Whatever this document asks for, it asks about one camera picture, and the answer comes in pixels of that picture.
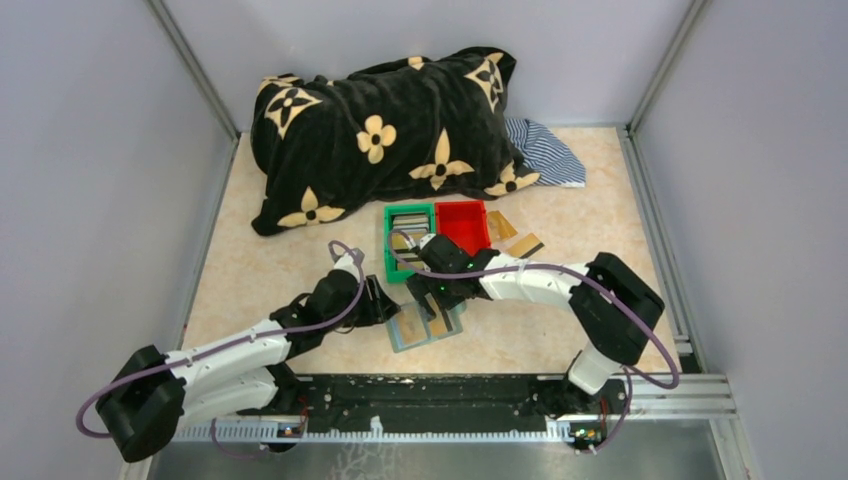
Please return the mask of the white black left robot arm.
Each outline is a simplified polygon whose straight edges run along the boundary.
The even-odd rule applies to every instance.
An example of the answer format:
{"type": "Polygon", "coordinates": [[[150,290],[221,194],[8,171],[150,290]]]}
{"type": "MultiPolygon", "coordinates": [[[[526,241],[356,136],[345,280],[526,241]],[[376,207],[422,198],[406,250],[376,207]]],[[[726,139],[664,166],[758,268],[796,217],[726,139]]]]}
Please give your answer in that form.
{"type": "Polygon", "coordinates": [[[337,328],[383,324],[401,310],[376,277],[333,269],[248,330],[190,350],[134,352],[95,410],[124,461],[153,456],[189,426],[230,413],[292,411],[300,399],[287,360],[337,328]]]}

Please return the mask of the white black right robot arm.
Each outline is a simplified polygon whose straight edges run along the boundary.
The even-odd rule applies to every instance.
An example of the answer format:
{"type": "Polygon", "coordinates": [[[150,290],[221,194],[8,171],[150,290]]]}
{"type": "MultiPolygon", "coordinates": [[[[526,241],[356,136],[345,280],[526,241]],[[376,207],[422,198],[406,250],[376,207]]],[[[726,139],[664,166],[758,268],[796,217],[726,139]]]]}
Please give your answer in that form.
{"type": "Polygon", "coordinates": [[[513,257],[484,248],[470,255],[444,234],[430,233],[401,241],[422,266],[392,256],[413,271],[415,280],[433,281],[437,304],[444,309],[470,299],[525,301],[573,313],[588,343],[566,373],[563,398],[576,412],[590,411],[602,387],[623,367],[636,366],[648,344],[668,358],[654,328],[665,310],[663,300],[619,257],[599,253],[586,264],[566,266],[513,257]]]}

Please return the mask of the mint green card holder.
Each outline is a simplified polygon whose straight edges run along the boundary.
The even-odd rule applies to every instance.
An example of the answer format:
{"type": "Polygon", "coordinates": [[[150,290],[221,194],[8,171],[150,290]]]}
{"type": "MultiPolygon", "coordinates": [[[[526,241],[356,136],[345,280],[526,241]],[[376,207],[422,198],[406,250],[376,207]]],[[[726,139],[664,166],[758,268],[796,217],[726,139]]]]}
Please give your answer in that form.
{"type": "MultiPolygon", "coordinates": [[[[461,315],[466,311],[466,303],[461,302],[452,309],[460,314],[461,322],[461,315]]],[[[400,353],[446,339],[433,340],[430,338],[427,322],[432,318],[428,317],[428,311],[418,303],[407,302],[402,304],[400,311],[391,317],[386,324],[393,351],[400,353]]]]}

